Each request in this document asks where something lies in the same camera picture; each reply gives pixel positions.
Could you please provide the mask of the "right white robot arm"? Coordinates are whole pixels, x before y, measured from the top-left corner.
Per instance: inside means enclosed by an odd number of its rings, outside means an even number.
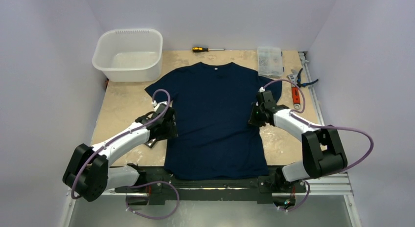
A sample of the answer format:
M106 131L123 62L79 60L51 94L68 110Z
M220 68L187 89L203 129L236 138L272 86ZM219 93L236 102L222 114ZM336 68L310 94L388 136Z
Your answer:
M272 125L301 142L302 160L276 170L275 185L287 191L294 182L316 179L347 167L346 154L336 129L313 126L285 105L277 105L271 91L256 94L248 124L256 127Z

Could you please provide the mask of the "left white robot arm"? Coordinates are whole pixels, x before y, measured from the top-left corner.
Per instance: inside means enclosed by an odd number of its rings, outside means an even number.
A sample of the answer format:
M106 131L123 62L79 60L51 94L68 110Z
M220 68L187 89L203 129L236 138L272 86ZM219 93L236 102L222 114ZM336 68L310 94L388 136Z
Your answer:
M62 178L71 188L73 198L92 202L106 190L125 186L141 192L146 186L143 171L134 164L121 167L113 164L139 145L177 137L175 116L175 110L161 102L115 136L92 146L78 145Z

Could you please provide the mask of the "navy blue t-shirt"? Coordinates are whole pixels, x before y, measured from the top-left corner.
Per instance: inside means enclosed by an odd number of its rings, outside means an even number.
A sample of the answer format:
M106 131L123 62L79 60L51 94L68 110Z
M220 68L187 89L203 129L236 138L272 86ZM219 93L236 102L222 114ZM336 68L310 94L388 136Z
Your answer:
M182 180L243 179L268 174L259 128L249 125L261 87L279 100L282 84L228 63L196 63L146 87L157 102L172 101L178 136L166 146L165 170Z

